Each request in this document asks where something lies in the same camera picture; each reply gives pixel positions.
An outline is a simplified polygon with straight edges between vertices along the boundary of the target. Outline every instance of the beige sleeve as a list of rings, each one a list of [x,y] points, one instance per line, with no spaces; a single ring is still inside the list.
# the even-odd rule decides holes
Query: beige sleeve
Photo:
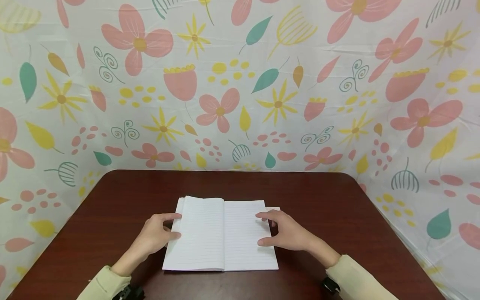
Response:
[[[327,275],[340,286],[343,300],[398,300],[348,255],[328,268]]]
[[[77,300],[112,300],[129,283],[131,277],[121,277],[104,266],[90,281]]]

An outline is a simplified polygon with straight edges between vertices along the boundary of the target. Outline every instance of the dark red table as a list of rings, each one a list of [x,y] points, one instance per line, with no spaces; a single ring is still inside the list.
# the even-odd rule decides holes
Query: dark red table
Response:
[[[76,299],[129,247],[145,220],[179,197],[261,200],[280,206],[348,253],[400,300],[444,299],[355,180],[341,173],[117,170],[105,175],[13,292],[12,300]],[[147,300],[329,299],[324,269],[304,252],[276,249],[279,271],[162,271],[165,250],[133,274]]]

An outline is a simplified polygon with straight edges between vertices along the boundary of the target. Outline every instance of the open notebook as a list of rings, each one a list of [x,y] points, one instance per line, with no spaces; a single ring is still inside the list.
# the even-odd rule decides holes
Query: open notebook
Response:
[[[168,243],[164,270],[253,271],[278,270],[274,247],[257,241],[271,237],[268,222],[255,217],[266,211],[261,201],[224,201],[220,198],[180,198],[172,231],[182,233]]]

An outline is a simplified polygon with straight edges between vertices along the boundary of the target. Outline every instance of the fabric backdrop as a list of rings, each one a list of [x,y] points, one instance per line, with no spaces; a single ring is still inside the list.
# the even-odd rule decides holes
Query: fabric backdrop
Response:
[[[0,299],[114,169],[347,173],[446,297],[480,299],[479,20],[479,0],[0,0]]]

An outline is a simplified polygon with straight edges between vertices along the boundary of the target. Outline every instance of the yellow flower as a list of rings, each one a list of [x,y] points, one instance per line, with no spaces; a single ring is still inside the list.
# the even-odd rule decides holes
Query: yellow flower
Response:
[[[460,24],[458,24],[458,26],[453,30],[453,32],[451,34],[449,34],[449,32],[447,30],[445,32],[445,37],[444,37],[443,40],[431,40],[430,44],[432,44],[434,46],[437,46],[439,48],[432,55],[430,55],[430,57],[428,57],[428,58],[432,58],[435,55],[437,55],[438,53],[440,53],[440,55],[438,57],[438,61],[437,61],[437,63],[439,63],[440,60],[442,60],[442,57],[444,56],[445,51],[447,51],[449,57],[452,57],[453,49],[458,49],[458,50],[461,50],[461,51],[467,50],[467,48],[455,43],[456,41],[458,41],[461,38],[464,38],[465,36],[467,36],[470,33],[470,30],[469,30],[469,31],[466,31],[466,32],[460,34],[459,36],[457,36],[461,27],[462,27],[462,22],[460,22]]]
[[[52,86],[53,91],[47,86],[44,86],[44,85],[42,86],[47,91],[47,93],[53,98],[53,101],[47,102],[38,108],[54,109],[58,105],[60,105],[60,117],[61,117],[62,124],[65,124],[65,112],[67,112],[67,114],[70,116],[72,120],[77,122],[77,120],[75,119],[75,116],[73,115],[72,111],[68,106],[76,110],[83,111],[83,109],[81,109],[80,106],[75,104],[75,102],[87,103],[87,100],[83,99],[82,97],[73,97],[73,96],[67,97],[66,94],[68,93],[68,91],[70,90],[70,87],[72,86],[72,81],[71,80],[67,81],[63,85],[63,89],[60,90],[57,82],[52,77],[52,75],[48,71],[46,72],[47,72],[48,81],[50,81],[50,85]]]
[[[167,144],[170,146],[170,141],[168,140],[168,137],[170,137],[172,140],[176,141],[177,139],[175,139],[175,136],[173,134],[183,135],[183,133],[180,132],[180,131],[177,131],[175,129],[170,128],[170,125],[172,125],[173,122],[175,122],[175,119],[177,118],[177,116],[173,116],[168,121],[168,123],[165,124],[165,115],[163,114],[163,110],[162,110],[161,107],[158,110],[159,110],[159,115],[158,115],[159,120],[157,120],[152,115],[152,119],[153,119],[153,122],[155,123],[155,127],[145,126],[145,125],[142,125],[142,127],[145,128],[145,129],[148,129],[150,131],[159,132],[158,136],[156,138],[156,142],[160,141],[162,139],[162,137],[164,137],[165,140],[167,141]]]
[[[363,126],[367,125],[368,123],[370,123],[373,120],[373,118],[366,121],[365,123],[363,123],[366,115],[367,115],[367,111],[365,111],[363,113],[363,115],[360,118],[360,120],[358,121],[358,123],[357,123],[357,119],[353,119],[351,129],[340,129],[340,130],[338,130],[338,132],[340,132],[341,134],[348,134],[347,137],[345,139],[343,139],[343,141],[340,142],[340,144],[343,143],[344,141],[348,140],[347,145],[350,145],[350,143],[352,142],[354,137],[358,141],[360,139],[360,134],[368,134],[368,131],[361,130],[361,128]]]
[[[287,101],[289,101],[290,99],[292,99],[298,93],[298,91],[291,93],[290,95],[288,95],[284,99],[283,97],[285,96],[286,89],[287,89],[287,80],[285,79],[285,81],[283,82],[283,85],[282,85],[282,89],[280,90],[280,94],[278,95],[278,98],[276,96],[276,90],[273,89],[273,101],[272,102],[265,102],[265,101],[257,100],[258,104],[260,104],[264,108],[273,108],[268,113],[268,115],[265,117],[263,122],[266,122],[272,116],[272,114],[275,113],[274,116],[273,116],[273,125],[276,125],[276,121],[278,119],[278,111],[280,111],[283,119],[285,119],[285,120],[287,119],[287,116],[285,114],[285,110],[288,110],[289,112],[294,113],[294,114],[298,113],[296,109],[285,105],[285,103]]]
[[[202,26],[200,26],[200,28],[197,30],[197,21],[195,19],[195,14],[193,14],[193,17],[192,17],[192,28],[190,29],[190,25],[188,25],[187,23],[187,29],[188,29],[188,33],[187,35],[185,34],[178,34],[178,36],[186,41],[191,41],[190,42],[190,45],[188,46],[188,49],[187,49],[187,55],[190,53],[191,49],[192,48],[195,48],[195,56],[197,57],[198,59],[198,48],[197,46],[202,50],[202,51],[205,51],[203,45],[202,45],[202,42],[204,42],[205,44],[210,44],[210,41],[203,38],[203,37],[199,37],[199,35],[202,33],[202,31],[205,29],[205,26],[206,24],[203,23]]]

